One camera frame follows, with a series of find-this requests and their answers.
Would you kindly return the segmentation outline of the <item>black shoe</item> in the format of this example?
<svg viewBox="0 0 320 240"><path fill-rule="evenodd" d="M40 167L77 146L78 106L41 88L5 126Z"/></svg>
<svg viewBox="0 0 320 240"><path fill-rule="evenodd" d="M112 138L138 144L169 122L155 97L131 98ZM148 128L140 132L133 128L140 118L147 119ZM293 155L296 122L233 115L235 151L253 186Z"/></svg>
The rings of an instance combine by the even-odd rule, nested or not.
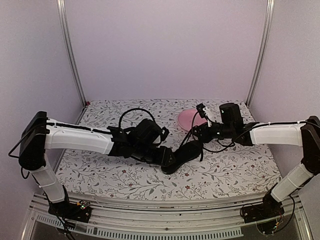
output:
<svg viewBox="0 0 320 240"><path fill-rule="evenodd" d="M161 171L166 175L174 174L182 165L197 158L202 162L204 158L203 143L198 140L187 142L173 153L173 157L174 163L161 167Z"/></svg>

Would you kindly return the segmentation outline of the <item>black shoelace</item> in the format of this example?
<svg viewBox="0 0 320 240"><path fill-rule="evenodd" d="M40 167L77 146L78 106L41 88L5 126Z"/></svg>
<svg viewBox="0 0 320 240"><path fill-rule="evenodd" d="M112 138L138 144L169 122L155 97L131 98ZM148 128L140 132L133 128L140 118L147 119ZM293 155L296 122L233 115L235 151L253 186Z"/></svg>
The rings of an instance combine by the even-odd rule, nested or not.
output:
<svg viewBox="0 0 320 240"><path fill-rule="evenodd" d="M184 164L197 158L199 158L200 162L203 161L203 143L195 139L195 133L195 127L192 127L183 139L179 148L173 153L177 162Z"/></svg>

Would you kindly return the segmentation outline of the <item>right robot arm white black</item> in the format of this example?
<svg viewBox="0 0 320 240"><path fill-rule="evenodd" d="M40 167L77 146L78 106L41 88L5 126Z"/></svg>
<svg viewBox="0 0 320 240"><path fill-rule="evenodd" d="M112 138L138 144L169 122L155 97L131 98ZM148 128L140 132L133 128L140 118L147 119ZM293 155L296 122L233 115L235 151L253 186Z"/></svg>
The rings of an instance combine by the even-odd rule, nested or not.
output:
<svg viewBox="0 0 320 240"><path fill-rule="evenodd" d="M262 218L269 218L287 196L320 173L320 120L317 116L302 121L245 124L240 107L233 102L219 106L222 122L213 121L212 112L202 103L196 109L207 121L195 128L196 137L203 143L230 139L242 146L291 145L303 149L301 162L263 197L258 208Z"/></svg>

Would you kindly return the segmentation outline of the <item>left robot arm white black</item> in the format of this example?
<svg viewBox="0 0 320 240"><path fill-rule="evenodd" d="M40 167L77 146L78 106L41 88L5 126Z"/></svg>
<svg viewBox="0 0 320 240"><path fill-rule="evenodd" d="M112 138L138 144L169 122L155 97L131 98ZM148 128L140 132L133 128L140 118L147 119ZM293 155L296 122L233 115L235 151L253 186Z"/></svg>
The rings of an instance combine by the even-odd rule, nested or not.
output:
<svg viewBox="0 0 320 240"><path fill-rule="evenodd" d="M135 127L93 128L60 122L48 118L45 111L39 111L8 156L15 157L19 165L32 174L63 217L70 217L75 211L74 205L68 201L63 185L50 167L46 150L89 151L168 167L176 161L172 150L161 145L168 135L167 128L159 127L151 119L143 119Z"/></svg>

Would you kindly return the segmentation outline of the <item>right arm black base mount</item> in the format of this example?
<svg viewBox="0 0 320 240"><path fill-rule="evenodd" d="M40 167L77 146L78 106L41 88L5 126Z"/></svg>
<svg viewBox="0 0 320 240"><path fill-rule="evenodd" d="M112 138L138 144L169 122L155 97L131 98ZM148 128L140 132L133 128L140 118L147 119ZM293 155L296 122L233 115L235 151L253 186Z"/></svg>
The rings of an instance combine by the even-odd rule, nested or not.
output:
<svg viewBox="0 0 320 240"><path fill-rule="evenodd" d="M263 201L260 204L244 205L239 214L245 223L252 223L283 215L285 210L281 202Z"/></svg>

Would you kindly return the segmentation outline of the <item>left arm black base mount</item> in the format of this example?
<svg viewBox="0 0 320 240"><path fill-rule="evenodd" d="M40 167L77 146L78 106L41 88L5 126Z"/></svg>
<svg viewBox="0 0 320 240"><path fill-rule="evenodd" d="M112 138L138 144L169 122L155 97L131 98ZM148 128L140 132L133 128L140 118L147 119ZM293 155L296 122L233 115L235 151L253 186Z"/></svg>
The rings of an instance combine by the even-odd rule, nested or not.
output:
<svg viewBox="0 0 320 240"><path fill-rule="evenodd" d="M74 220L77 222L88 223L92 214L92 208L82 203L70 203L62 201L50 203L48 213L63 219Z"/></svg>

